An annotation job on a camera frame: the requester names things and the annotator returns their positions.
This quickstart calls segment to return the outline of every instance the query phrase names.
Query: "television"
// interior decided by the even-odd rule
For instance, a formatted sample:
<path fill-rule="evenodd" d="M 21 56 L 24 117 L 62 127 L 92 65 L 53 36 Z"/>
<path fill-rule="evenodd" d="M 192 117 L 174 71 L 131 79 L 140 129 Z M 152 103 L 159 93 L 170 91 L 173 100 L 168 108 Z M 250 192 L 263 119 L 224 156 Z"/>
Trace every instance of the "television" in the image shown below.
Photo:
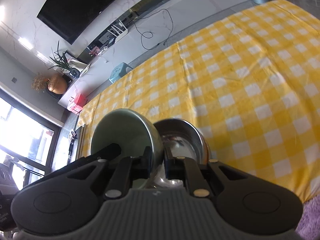
<path fill-rule="evenodd" d="M 72 44 L 114 0 L 46 0 L 38 18 Z"/>

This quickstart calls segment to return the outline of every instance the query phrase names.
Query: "ceiling light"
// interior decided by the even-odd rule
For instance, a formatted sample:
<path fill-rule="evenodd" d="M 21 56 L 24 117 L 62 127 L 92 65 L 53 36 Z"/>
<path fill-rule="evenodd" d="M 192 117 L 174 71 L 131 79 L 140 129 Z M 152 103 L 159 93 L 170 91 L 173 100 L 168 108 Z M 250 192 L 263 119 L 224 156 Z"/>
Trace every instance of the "ceiling light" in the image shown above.
<path fill-rule="evenodd" d="M 50 60 L 49 60 L 45 55 L 43 55 L 43 54 L 40 53 L 40 52 L 38 52 L 37 57 L 38 57 L 39 59 L 41 59 L 44 63 L 49 63 L 49 62 L 50 62 Z"/>
<path fill-rule="evenodd" d="M 4 5 L 0 6 L 0 21 L 4 20 Z"/>
<path fill-rule="evenodd" d="M 27 41 L 25 38 L 19 38 L 18 39 L 18 41 L 23 45 L 23 46 L 25 46 L 28 50 L 31 50 L 31 49 L 33 49 L 33 46 L 32 46 L 32 44 L 29 42 L 29 41 Z"/>

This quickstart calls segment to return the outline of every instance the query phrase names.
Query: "light blue stool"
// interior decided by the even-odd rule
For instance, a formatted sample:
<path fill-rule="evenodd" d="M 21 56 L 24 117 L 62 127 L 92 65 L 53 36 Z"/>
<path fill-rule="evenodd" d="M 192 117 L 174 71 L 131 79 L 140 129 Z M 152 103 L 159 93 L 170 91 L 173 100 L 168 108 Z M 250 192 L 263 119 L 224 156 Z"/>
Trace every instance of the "light blue stool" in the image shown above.
<path fill-rule="evenodd" d="M 126 75 L 127 73 L 127 67 L 133 69 L 132 67 L 130 67 L 128 64 L 122 62 L 120 63 L 118 66 L 116 66 L 113 71 L 111 72 L 110 75 L 110 82 L 113 84 L 114 82 L 116 82 L 117 80 L 119 80 L 120 78 L 122 78 L 123 76 Z"/>

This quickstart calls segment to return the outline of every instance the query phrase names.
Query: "window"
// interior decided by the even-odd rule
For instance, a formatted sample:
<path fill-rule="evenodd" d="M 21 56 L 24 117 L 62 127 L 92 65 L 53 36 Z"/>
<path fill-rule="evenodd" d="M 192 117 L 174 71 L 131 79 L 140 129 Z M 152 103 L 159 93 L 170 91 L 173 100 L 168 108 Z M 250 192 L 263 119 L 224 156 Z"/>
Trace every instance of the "window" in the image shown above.
<path fill-rule="evenodd" d="M 0 163 L 18 158 L 12 177 L 19 189 L 51 172 L 60 128 L 0 90 Z"/>

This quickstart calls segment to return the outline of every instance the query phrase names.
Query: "green leaves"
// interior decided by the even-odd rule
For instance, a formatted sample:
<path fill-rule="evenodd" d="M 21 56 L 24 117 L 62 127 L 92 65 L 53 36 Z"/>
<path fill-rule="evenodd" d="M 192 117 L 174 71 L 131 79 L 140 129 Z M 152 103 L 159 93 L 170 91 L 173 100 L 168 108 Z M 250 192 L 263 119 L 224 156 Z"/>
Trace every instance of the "green leaves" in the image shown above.
<path fill-rule="evenodd" d="M 57 47 L 57 52 L 53 52 L 52 50 L 52 54 L 53 57 L 50 57 L 50 59 L 52 59 L 52 61 L 56 64 L 55 66 L 50 67 L 49 69 L 53 68 L 53 67 L 60 67 L 66 70 L 70 70 L 70 66 L 66 57 L 66 51 L 62 54 L 62 56 L 59 54 L 59 41 L 58 41 L 58 47 Z"/>

